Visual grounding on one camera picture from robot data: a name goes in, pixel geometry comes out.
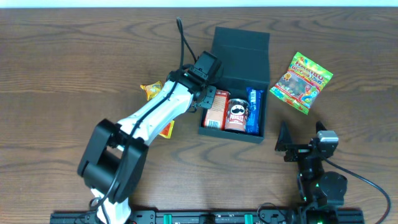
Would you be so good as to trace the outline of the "red snack box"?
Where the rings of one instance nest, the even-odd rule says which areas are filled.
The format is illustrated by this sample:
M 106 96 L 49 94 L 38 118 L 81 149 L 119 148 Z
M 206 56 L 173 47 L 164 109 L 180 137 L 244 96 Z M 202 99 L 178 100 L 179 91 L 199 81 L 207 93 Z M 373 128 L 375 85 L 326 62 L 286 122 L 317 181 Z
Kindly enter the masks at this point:
M 207 110 L 203 126 L 205 128 L 224 130 L 226 110 L 230 92 L 216 90 L 215 98 L 210 109 Z

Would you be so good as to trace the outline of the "small Pringles can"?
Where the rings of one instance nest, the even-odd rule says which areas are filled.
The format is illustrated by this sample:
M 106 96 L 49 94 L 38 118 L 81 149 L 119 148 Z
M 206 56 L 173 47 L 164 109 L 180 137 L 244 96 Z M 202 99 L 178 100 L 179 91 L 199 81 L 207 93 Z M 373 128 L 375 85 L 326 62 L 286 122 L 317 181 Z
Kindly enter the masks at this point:
M 246 100 L 233 98 L 228 101 L 226 122 L 224 129 L 239 133 L 246 132 L 249 115 L 249 103 Z

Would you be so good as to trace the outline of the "blue cookie packet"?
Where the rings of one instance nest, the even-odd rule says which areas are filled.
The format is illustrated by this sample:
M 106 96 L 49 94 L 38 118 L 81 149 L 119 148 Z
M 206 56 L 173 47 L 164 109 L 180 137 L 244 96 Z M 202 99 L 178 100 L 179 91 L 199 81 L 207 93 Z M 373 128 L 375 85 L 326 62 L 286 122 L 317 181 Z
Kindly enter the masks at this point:
M 246 88 L 249 103 L 249 115 L 246 124 L 246 132 L 248 134 L 259 134 L 259 122 L 261 112 L 261 101 L 263 90 L 256 90 L 251 87 Z

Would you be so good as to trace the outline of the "black gift box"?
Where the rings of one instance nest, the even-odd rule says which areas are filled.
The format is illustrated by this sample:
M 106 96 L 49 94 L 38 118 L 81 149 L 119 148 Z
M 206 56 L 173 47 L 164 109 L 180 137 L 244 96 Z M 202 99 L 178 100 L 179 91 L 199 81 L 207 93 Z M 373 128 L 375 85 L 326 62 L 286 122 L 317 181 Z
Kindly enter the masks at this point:
M 247 88 L 262 90 L 259 110 L 259 134 L 227 132 L 204 127 L 207 110 L 201 112 L 198 133 L 215 138 L 260 143 L 265 138 L 267 91 L 270 84 L 270 34 L 226 27 L 216 27 L 211 53 L 221 60 L 213 86 L 231 93 L 231 98 L 248 99 Z

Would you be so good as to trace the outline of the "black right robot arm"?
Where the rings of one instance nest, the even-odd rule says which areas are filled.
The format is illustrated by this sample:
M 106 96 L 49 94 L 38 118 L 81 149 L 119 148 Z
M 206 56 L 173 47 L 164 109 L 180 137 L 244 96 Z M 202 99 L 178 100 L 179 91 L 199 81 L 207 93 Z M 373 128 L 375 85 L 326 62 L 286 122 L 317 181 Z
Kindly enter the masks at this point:
M 282 122 L 275 150 L 285 153 L 285 162 L 297 163 L 298 185 L 306 206 L 316 210 L 332 210 L 344 204 L 348 180 L 337 172 L 326 172 L 323 168 L 323 163 L 338 146 L 337 134 L 327 130 L 320 121 L 316 123 L 316 131 L 316 136 L 309 143 L 296 144 L 286 122 Z

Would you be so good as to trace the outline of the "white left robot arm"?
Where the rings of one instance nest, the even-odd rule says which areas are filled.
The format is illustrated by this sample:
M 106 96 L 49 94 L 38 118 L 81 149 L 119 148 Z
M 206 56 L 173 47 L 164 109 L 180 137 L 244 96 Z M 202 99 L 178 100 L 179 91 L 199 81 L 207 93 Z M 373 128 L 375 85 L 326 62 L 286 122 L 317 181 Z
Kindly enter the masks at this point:
M 125 223 L 131 214 L 128 198 L 136 189 L 149 145 L 173 119 L 223 75 L 221 65 L 196 63 L 169 73 L 154 99 L 127 118 L 100 121 L 94 128 L 77 173 L 97 199 L 92 210 L 103 223 Z

